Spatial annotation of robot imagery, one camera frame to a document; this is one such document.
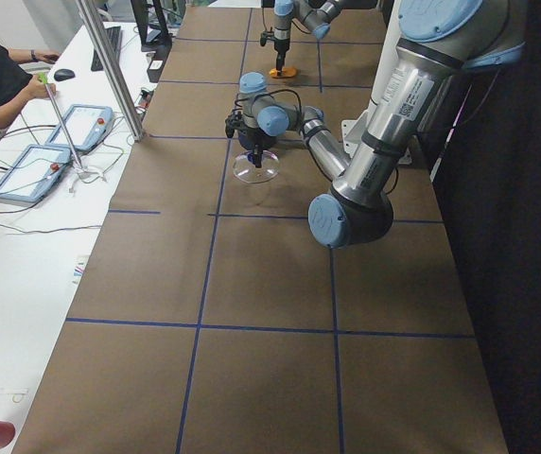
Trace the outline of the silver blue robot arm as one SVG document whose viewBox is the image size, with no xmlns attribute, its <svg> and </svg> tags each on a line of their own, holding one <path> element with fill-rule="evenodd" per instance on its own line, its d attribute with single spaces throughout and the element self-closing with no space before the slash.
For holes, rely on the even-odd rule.
<svg viewBox="0 0 541 454">
<path fill-rule="evenodd" d="M 261 166 L 263 152 L 286 131 L 297 131 L 318 168 L 330 180 L 327 193 L 308 208 L 312 235 L 341 248 L 383 237 L 393 223 L 384 187 L 417 132 L 444 80 L 460 71 L 495 69 L 517 61 L 524 46 L 524 1 L 403 1 L 393 7 L 396 55 L 376 107 L 354 128 L 356 149 L 347 152 L 311 106 L 276 100 L 265 77 L 243 75 L 233 111 L 225 121 Z"/>
<path fill-rule="evenodd" d="M 313 6 L 310 1 L 275 1 L 273 27 L 264 30 L 260 35 L 260 45 L 264 46 L 267 41 L 272 41 L 276 52 L 275 67 L 270 71 L 270 74 L 279 79 L 291 78 L 297 74 L 294 67 L 285 66 L 294 20 L 298 21 L 309 34 L 319 41 L 326 36 L 330 30 L 331 22 L 344 9 L 373 9 L 377 5 L 377 1 L 327 0 L 322 1 L 319 6 Z"/>
</svg>

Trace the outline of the person's hand holding stick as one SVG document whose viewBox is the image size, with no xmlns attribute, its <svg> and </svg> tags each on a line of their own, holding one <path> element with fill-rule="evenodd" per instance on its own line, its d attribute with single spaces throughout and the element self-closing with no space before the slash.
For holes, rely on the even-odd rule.
<svg viewBox="0 0 541 454">
<path fill-rule="evenodd" d="M 32 78 L 26 88 L 32 99 L 47 98 L 49 94 L 54 95 L 57 92 L 55 83 L 43 83 L 37 78 Z"/>
</svg>

